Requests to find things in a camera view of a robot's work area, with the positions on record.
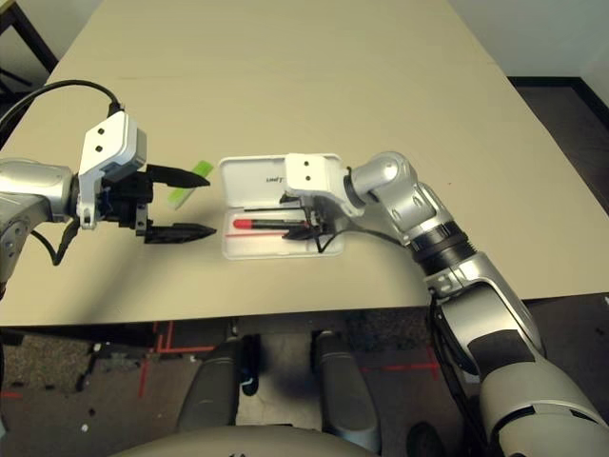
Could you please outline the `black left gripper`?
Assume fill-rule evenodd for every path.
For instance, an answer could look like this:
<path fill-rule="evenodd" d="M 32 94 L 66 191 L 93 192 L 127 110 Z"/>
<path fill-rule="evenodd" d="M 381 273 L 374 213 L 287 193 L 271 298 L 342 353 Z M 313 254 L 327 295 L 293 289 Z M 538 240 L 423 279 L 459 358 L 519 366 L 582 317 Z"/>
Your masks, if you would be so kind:
<path fill-rule="evenodd" d="M 204 239 L 216 233 L 215 228 L 200 224 L 148 226 L 147 206 L 153 200 L 153 183 L 171 188 L 208 187 L 205 177 L 185 169 L 148 165 L 146 172 L 135 171 L 119 181 L 102 180 L 99 210 L 102 220 L 132 229 L 144 236 L 145 244 L 183 244 Z"/>

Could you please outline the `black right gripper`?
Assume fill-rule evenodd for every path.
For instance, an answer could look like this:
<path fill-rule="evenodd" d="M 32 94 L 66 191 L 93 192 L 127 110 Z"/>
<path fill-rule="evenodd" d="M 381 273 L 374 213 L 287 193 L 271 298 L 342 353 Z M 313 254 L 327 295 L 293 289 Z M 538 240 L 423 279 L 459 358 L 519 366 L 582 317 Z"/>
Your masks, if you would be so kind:
<path fill-rule="evenodd" d="M 284 193 L 280 198 L 281 204 L 299 204 L 299 209 L 304 212 L 304 221 L 292 224 L 284 235 L 286 240 L 304 241 L 317 239 L 320 234 L 334 234 L 336 224 L 330 215 L 328 207 L 323 203 L 321 197 L 294 196 Z"/>

